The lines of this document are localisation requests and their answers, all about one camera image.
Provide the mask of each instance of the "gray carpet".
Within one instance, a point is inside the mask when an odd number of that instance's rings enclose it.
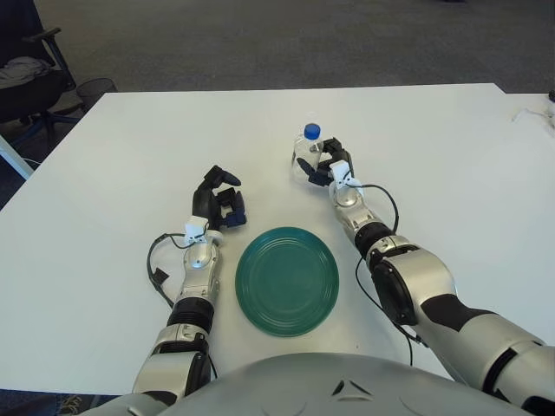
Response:
[[[552,0],[37,0],[77,82],[120,91],[555,87]],[[66,94],[58,107],[75,102]],[[69,127],[58,127],[62,138]],[[15,137],[17,123],[0,126]],[[21,153],[47,156],[44,135]],[[0,159],[0,208],[23,181]]]

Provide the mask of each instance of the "table leg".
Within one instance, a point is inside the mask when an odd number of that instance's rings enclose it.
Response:
[[[17,173],[19,173],[23,179],[29,179],[31,173],[33,173],[33,169],[31,166],[22,159],[21,156],[14,150],[10,143],[8,143],[4,137],[0,134],[0,154],[4,158],[6,162],[8,162],[11,167],[16,169]]]

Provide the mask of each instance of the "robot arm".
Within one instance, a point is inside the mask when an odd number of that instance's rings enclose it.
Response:
[[[458,382],[534,414],[555,405],[555,348],[505,318],[470,309],[434,254],[397,236],[364,203],[350,159],[330,164],[330,198],[388,318],[409,325]]]
[[[185,279],[172,313],[154,343],[134,383],[134,393],[146,393],[167,405],[207,384],[210,379],[208,335],[219,291],[221,226],[246,222],[241,192],[228,188],[218,195],[212,189],[222,183],[241,182],[214,166],[193,195],[193,215],[186,224],[183,258]],[[221,208],[232,211],[225,218]]]

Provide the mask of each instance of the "green plate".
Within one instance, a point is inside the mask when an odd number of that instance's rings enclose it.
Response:
[[[293,227],[258,236],[239,260],[235,291],[256,327],[297,336],[317,327],[336,304],[336,261],[314,234]]]

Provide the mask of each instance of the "white table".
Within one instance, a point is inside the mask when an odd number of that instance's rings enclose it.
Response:
[[[105,95],[0,211],[0,387],[129,392],[169,314],[147,279],[148,247],[182,231],[212,164],[242,179],[248,217],[225,231],[210,340],[219,372],[305,351],[407,362],[405,339],[356,287],[357,253],[327,189],[288,176],[307,121],[342,141],[361,181],[392,192],[399,232],[448,265],[464,303],[555,343],[554,138],[539,118],[511,122],[523,105],[543,98],[509,98],[493,84]],[[387,199],[367,197],[390,222]],[[282,225],[318,235],[340,272],[330,316],[293,339],[254,328],[234,291],[247,244]],[[181,252],[168,244],[153,264],[175,294]],[[446,375],[424,348],[415,365]]]

